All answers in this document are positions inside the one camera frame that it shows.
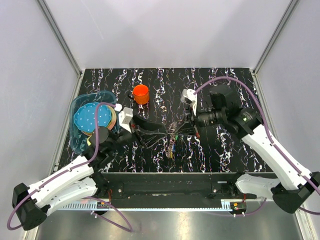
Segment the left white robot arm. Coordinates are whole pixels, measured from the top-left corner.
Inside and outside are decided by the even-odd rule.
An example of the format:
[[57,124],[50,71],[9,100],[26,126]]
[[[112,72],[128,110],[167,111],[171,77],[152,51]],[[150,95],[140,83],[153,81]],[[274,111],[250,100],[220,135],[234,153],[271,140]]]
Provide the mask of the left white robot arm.
[[103,198],[108,193],[108,184],[100,169],[112,161],[114,152],[129,141],[150,148],[167,134],[162,123],[123,111],[118,117],[122,130],[115,134],[99,125],[102,114],[96,113],[90,144],[75,160],[43,180],[15,186],[9,218],[16,215],[19,227],[29,231],[64,205],[83,198]]

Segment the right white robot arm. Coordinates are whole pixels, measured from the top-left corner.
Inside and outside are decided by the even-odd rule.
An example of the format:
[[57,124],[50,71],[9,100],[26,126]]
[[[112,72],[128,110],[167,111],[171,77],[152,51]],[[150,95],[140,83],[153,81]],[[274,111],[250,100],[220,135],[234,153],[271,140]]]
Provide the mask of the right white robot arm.
[[209,90],[211,106],[198,110],[195,90],[184,89],[181,102],[188,105],[185,120],[176,135],[199,137],[204,127],[222,125],[229,133],[250,146],[272,169],[276,178],[237,173],[227,185],[228,195],[255,195],[272,199],[286,213],[293,214],[320,186],[320,173],[303,167],[274,138],[260,114],[243,108],[238,95],[226,85]]

